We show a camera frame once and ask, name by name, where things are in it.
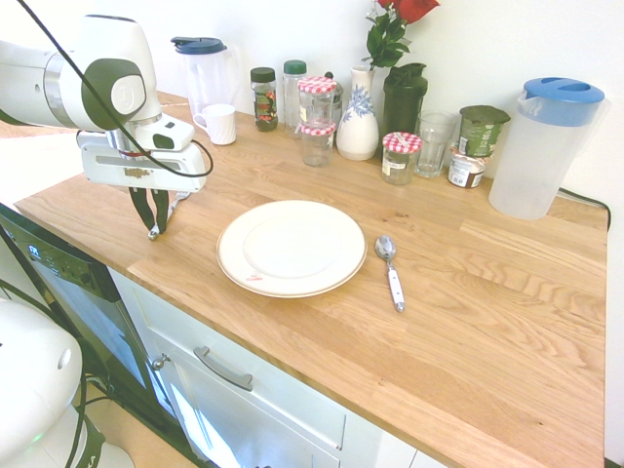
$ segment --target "spoon handle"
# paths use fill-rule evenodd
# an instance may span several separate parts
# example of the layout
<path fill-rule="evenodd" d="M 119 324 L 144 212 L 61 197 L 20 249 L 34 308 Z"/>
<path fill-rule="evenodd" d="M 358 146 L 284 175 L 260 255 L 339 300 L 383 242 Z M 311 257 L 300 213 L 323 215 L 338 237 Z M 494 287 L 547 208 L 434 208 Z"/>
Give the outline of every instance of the spoon handle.
<path fill-rule="evenodd" d="M 392 293 L 392 300 L 394 300 L 394 308 L 397 312 L 403 312 L 406 308 L 406 300 L 403 298 L 399 273 L 391 264 L 388 265 L 388 283 L 390 283 L 390 293 Z"/>

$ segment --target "drinking glass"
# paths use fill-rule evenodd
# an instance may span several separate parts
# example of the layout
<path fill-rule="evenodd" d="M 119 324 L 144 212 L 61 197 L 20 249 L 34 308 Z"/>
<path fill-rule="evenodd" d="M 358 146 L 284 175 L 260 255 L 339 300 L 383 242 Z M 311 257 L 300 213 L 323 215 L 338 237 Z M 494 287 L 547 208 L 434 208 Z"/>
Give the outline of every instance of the drinking glass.
<path fill-rule="evenodd" d="M 415 172 L 423 177 L 439 176 L 450 139 L 457 125 L 457 116 L 444 110 L 427 110 L 418 115 L 416 134 L 422 148 L 416 160 Z"/>

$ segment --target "white plate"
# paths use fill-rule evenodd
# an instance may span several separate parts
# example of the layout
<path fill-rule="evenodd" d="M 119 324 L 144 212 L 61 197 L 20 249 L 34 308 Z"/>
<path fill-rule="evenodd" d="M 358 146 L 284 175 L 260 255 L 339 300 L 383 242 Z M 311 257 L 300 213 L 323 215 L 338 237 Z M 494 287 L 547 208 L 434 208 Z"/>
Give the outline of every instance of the white plate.
<path fill-rule="evenodd" d="M 366 258 L 358 223 L 322 203 L 260 205 L 221 233 L 218 264 L 234 283 L 272 297 L 306 297 L 337 288 Z"/>

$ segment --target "white vase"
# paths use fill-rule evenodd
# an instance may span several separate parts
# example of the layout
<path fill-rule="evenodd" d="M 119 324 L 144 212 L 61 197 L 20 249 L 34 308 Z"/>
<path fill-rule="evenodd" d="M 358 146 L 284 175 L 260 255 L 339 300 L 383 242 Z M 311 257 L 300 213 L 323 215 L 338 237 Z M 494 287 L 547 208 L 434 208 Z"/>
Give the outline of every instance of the white vase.
<path fill-rule="evenodd" d="M 367 65 L 351 68 L 351 98 L 340 125 L 336 146 L 341 156 L 354 161 L 370 159 L 379 143 L 379 127 L 371 102 L 374 69 Z"/>

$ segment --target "green leaves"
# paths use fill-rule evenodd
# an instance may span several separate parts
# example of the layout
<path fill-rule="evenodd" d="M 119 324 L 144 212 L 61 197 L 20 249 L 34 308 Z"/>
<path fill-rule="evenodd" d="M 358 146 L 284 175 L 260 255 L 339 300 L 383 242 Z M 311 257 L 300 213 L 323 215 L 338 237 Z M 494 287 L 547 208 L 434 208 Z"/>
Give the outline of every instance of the green leaves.
<path fill-rule="evenodd" d="M 392 12 L 386 12 L 371 19 L 374 26 L 369 31 L 367 49 L 371 60 L 370 67 L 394 66 L 410 48 L 398 42 L 406 34 L 406 22 Z"/>

